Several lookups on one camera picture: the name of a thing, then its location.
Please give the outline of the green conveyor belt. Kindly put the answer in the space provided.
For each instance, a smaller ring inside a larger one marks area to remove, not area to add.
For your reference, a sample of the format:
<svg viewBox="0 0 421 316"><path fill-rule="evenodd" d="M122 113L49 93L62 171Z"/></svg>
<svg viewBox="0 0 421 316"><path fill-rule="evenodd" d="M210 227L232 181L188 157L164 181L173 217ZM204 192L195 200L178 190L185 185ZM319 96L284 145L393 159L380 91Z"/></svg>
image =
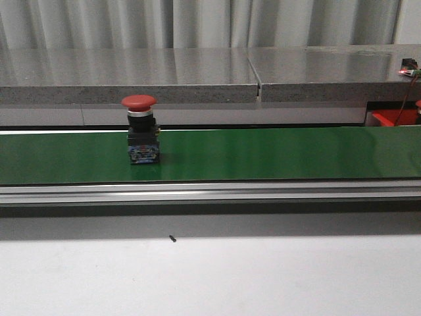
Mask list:
<svg viewBox="0 0 421 316"><path fill-rule="evenodd" d="M420 176L420 127L165 130L133 165L125 132L3 134L1 183L80 184Z"/></svg>

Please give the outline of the grey stone counter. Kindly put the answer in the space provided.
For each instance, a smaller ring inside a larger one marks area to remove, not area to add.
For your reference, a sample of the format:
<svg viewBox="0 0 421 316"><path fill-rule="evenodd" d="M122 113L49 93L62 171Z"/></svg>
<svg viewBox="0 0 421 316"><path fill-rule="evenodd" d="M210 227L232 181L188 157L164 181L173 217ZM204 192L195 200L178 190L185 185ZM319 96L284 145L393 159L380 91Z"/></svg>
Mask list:
<svg viewBox="0 0 421 316"><path fill-rule="evenodd" d="M167 126L360 125L420 98L404 58L420 46L3 50L1 126L122 126L134 94Z"/></svg>

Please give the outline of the aluminium conveyor frame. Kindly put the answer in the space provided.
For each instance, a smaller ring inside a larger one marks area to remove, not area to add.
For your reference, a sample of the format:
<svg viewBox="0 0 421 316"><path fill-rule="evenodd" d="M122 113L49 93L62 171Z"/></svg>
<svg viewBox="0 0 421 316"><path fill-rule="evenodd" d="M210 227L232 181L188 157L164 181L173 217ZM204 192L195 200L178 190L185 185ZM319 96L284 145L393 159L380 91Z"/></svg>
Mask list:
<svg viewBox="0 0 421 316"><path fill-rule="evenodd" d="M5 186L1 216L106 217L417 211L418 179Z"/></svg>

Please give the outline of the red plastic tray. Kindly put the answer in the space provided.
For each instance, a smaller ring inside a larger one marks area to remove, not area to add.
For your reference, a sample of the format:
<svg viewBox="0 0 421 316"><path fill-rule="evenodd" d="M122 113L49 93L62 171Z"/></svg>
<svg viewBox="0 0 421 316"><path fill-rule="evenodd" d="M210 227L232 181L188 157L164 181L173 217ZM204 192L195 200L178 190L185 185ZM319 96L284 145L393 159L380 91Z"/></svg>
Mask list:
<svg viewBox="0 0 421 316"><path fill-rule="evenodd" d="M403 110L399 116L399 110L397 109L380 109L372 113L372 116L379 122L381 126L395 126L396 120L397 125L415 125L418 113L415 109Z"/></svg>

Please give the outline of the white curtain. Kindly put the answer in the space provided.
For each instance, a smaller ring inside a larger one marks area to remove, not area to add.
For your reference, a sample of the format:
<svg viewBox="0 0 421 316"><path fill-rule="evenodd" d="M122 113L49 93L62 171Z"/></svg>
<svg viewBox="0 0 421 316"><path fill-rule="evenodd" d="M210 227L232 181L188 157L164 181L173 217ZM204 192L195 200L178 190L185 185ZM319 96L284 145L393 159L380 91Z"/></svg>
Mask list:
<svg viewBox="0 0 421 316"><path fill-rule="evenodd" d="M420 43L419 1L2 1L3 49Z"/></svg>

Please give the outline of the small green circuit board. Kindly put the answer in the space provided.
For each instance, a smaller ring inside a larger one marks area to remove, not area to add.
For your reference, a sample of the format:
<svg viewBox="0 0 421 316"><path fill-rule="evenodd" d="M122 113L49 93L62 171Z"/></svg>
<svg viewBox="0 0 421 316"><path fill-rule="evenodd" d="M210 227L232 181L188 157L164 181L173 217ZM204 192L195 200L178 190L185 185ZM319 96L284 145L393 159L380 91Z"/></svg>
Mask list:
<svg viewBox="0 0 421 316"><path fill-rule="evenodd" d="M417 61L413 58L402 59L399 74L409 76L411 78L416 76L420 77L420 68L418 67Z"/></svg>

